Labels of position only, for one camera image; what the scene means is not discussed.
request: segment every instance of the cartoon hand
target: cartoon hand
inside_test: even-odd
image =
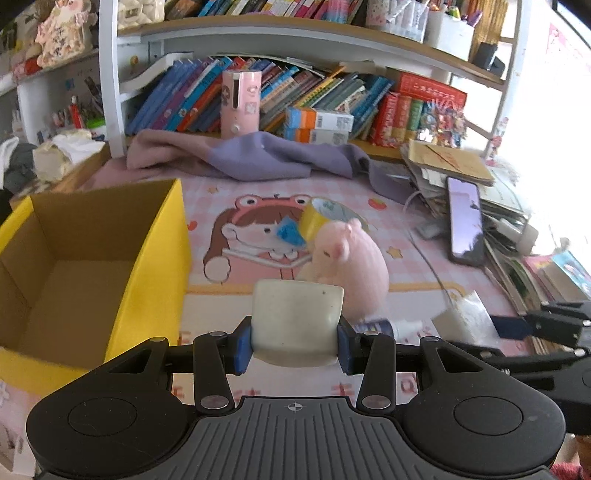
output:
[[[214,282],[225,282],[230,274],[230,261],[226,257],[213,257],[204,269],[208,280]]]

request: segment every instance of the purple book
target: purple book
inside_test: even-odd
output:
[[[213,61],[213,58],[208,57],[201,62],[199,67],[191,74],[189,79],[184,83],[180,90],[173,96],[172,100],[168,103],[164,112],[150,125],[149,128],[154,130],[164,130],[164,127],[168,123],[170,117],[177,112],[183,101],[185,100],[185,93],[189,87],[199,78],[203,70]]]

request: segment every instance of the pink pig toy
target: pink pig toy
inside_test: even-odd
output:
[[[390,276],[382,252],[359,220],[325,223],[312,248],[312,262],[302,268],[298,279],[343,287],[343,316],[352,323],[379,309]]]

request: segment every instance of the smartphone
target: smartphone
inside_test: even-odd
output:
[[[450,260],[479,267],[484,263],[484,230],[478,186],[447,178],[450,219]]]

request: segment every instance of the blue crumpled object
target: blue crumpled object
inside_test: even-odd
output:
[[[290,217],[285,217],[277,225],[277,236],[295,247],[303,247],[306,244],[306,240],[303,239],[297,229],[297,222]]]

